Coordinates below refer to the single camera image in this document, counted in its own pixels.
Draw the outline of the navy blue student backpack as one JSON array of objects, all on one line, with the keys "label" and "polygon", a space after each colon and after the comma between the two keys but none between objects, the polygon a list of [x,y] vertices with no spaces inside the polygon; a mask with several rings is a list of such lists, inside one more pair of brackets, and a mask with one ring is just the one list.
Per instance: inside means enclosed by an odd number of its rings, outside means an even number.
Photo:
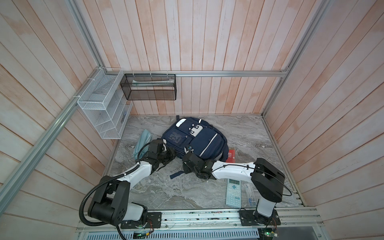
[{"label": "navy blue student backpack", "polygon": [[167,129],[162,139],[166,145],[173,148],[177,157],[183,160],[188,152],[193,152],[205,161],[203,172],[207,179],[214,179],[213,164],[226,162],[228,158],[227,138],[213,125],[193,117],[177,118],[177,121]]}]

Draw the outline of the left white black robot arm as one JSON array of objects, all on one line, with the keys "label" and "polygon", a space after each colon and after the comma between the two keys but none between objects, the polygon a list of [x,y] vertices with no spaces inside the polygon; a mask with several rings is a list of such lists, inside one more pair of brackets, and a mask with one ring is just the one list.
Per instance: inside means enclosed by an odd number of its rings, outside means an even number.
[{"label": "left white black robot arm", "polygon": [[130,190],[141,180],[149,177],[159,165],[165,166],[176,157],[175,150],[166,145],[166,140],[157,139],[148,144],[148,151],[136,164],[114,177],[104,176],[82,200],[79,217],[91,227],[118,226],[124,222],[144,224],[147,208],[129,201]]}]

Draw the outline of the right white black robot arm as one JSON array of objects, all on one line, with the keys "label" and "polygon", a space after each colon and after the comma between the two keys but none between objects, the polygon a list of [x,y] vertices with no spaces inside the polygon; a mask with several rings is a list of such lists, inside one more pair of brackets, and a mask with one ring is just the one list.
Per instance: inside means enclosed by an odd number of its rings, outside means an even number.
[{"label": "right white black robot arm", "polygon": [[252,183],[261,195],[254,212],[258,224],[269,224],[277,213],[276,204],[283,199],[285,175],[263,158],[253,163],[234,164],[202,160],[194,153],[187,153],[183,157],[183,168],[186,174],[194,173],[200,179],[231,179]]}]

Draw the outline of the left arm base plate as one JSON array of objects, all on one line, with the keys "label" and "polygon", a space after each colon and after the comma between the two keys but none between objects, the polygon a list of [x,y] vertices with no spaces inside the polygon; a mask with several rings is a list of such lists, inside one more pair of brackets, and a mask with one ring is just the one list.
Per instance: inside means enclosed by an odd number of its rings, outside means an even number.
[{"label": "left arm base plate", "polygon": [[138,221],[126,221],[121,224],[121,229],[158,229],[161,227],[162,213],[149,212]]}]

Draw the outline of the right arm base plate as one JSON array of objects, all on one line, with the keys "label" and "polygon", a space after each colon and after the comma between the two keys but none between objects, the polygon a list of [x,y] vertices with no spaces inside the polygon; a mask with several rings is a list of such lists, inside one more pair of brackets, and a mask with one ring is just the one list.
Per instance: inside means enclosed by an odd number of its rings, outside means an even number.
[{"label": "right arm base plate", "polygon": [[273,210],[271,217],[265,217],[258,214],[256,210],[240,209],[239,216],[242,226],[279,226],[281,225],[280,217],[277,210]]}]

